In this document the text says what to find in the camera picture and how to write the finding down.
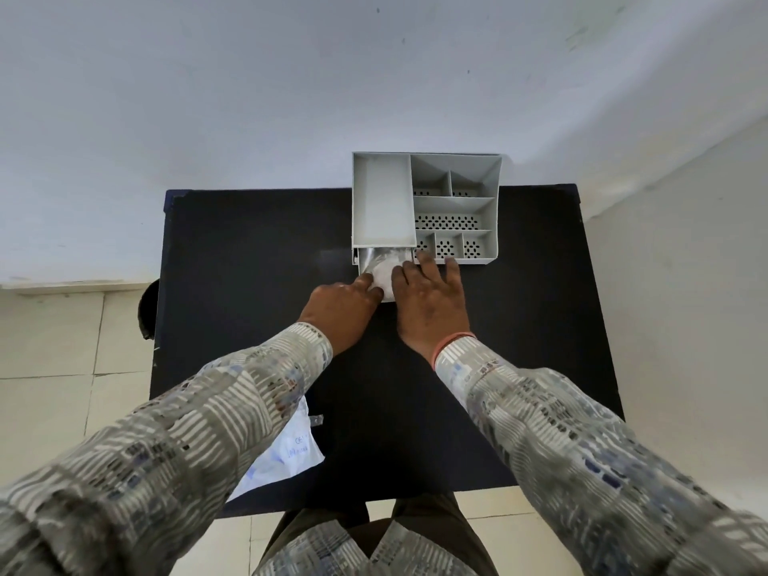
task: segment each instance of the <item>floor tile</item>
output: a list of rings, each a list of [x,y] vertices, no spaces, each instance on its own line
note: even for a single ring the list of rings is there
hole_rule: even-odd
[[[250,538],[252,540],[269,540],[282,517],[283,512],[251,515]]]
[[[456,501],[467,519],[533,513],[534,510],[517,486],[456,492]]]
[[[137,319],[143,292],[115,291],[104,295],[95,373],[148,372],[152,369],[154,342],[141,336]]]
[[[392,508],[395,507],[394,499],[383,499],[380,502],[368,502],[368,517],[372,522],[378,519],[390,518],[392,516]]]
[[[104,294],[0,295],[0,378],[92,374]]]
[[[217,519],[171,576],[250,576],[250,517]]]
[[[83,440],[92,376],[0,380],[0,484]]]
[[[471,519],[497,572],[525,576],[581,576],[573,556],[536,514]]]
[[[264,555],[266,545],[269,542],[269,540],[252,540],[250,542],[250,566],[248,570],[251,574],[259,567],[259,562],[261,562],[261,557]]]
[[[149,372],[94,376],[85,435],[92,435],[149,400],[149,382]]]

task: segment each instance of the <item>hand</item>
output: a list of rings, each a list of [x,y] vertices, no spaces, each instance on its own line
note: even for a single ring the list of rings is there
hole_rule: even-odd
[[[372,283],[373,275],[364,272],[351,285],[338,282],[317,287],[312,291],[299,321],[321,330],[331,342],[333,355],[338,356],[362,337],[384,297],[380,287],[368,290]]]
[[[417,257],[421,268],[405,261],[392,270],[392,291],[400,337],[429,361],[440,341],[453,333],[469,331],[469,317],[456,259],[446,259],[443,280],[427,252],[419,251]]]

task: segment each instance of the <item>table top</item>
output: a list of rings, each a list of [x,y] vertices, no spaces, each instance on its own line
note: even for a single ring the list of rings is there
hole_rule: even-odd
[[[150,394],[296,320],[312,289],[351,282],[352,191],[169,193]],[[472,330],[524,368],[562,372],[621,416],[576,186],[500,191],[498,258],[463,266]],[[222,517],[516,484],[382,304],[307,393],[326,460],[246,493]]]

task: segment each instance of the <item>pants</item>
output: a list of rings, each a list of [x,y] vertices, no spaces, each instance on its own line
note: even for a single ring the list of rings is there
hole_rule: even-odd
[[[261,564],[272,558],[289,542],[316,525],[337,520],[357,542],[362,552],[371,557],[392,520],[411,532],[427,538],[464,562],[479,576],[498,576],[491,557],[480,538],[458,508],[453,493],[424,494],[398,499],[392,517],[370,522],[365,503],[352,503],[340,509],[301,509],[286,512],[266,546]]]

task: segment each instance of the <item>patterned shirt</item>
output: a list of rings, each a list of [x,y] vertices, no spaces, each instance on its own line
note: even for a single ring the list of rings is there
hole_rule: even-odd
[[[203,367],[163,396],[0,490],[0,574],[168,574],[292,416],[332,350],[297,323]],[[586,574],[768,574],[768,525],[733,512],[549,369],[474,338],[437,376]],[[472,574],[396,522],[368,558],[338,522],[257,574]]]

